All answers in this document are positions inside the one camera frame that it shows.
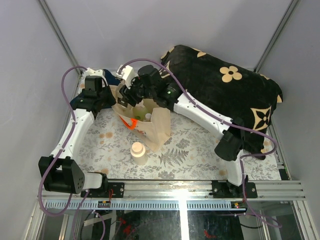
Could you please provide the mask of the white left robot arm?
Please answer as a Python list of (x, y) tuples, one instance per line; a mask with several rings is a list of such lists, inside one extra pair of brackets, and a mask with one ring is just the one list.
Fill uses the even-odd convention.
[(85, 135), (98, 113), (112, 107), (116, 101), (104, 75), (88, 75), (84, 89), (71, 103), (73, 114), (55, 149), (38, 162), (43, 188), (49, 192), (79, 194), (92, 189), (98, 197), (105, 197), (110, 190), (99, 173), (84, 172), (77, 163)]

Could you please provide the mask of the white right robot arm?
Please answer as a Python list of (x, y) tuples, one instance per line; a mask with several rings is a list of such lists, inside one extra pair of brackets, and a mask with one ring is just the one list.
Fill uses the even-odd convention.
[(215, 112), (191, 94), (183, 93), (176, 82), (165, 83), (152, 65), (146, 65), (138, 71), (129, 65), (121, 65), (116, 77), (122, 84), (117, 102), (123, 107), (135, 107), (141, 101), (151, 99), (159, 107), (187, 117), (209, 131), (219, 141), (214, 152), (225, 161), (229, 194), (237, 198), (245, 193), (245, 176), (240, 160), (244, 131), (232, 126), (231, 118)]

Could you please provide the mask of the small clear white-capped bottle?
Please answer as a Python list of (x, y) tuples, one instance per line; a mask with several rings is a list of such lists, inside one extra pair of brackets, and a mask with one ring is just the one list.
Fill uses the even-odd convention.
[(151, 114), (151, 113), (147, 113), (147, 114), (145, 115), (145, 121), (146, 121), (146, 122), (150, 122), (150, 121), (151, 121), (151, 117), (152, 117), (152, 114)]

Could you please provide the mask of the peach cylindrical bottle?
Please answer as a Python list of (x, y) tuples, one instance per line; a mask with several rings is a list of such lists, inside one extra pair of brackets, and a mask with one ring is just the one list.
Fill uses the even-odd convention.
[(146, 147), (141, 142), (134, 142), (131, 145), (130, 154), (133, 161), (139, 166), (145, 165), (148, 161)]

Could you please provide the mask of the green lotion pump bottle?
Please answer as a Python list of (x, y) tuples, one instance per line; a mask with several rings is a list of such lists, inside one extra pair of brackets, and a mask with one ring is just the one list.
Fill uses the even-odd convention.
[(145, 120), (145, 115), (148, 113), (148, 110), (145, 106), (135, 106), (132, 108), (132, 113), (135, 119), (139, 121)]

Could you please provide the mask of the square glass perfume bottle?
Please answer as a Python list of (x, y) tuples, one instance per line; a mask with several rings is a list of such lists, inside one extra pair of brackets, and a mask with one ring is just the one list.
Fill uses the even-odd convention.
[(120, 98), (120, 97), (117, 98), (117, 103), (118, 103), (122, 108), (128, 108), (128, 105), (129, 105), (129, 103), (128, 103), (125, 99)]

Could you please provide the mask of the beige canvas tote bag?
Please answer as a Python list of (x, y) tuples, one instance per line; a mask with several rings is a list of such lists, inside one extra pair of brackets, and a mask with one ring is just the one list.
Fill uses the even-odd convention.
[(112, 106), (124, 126), (154, 153), (171, 137), (171, 116), (166, 108), (159, 107), (152, 99), (144, 99), (143, 104), (151, 114), (150, 121), (135, 118), (133, 107), (123, 107), (119, 103)]

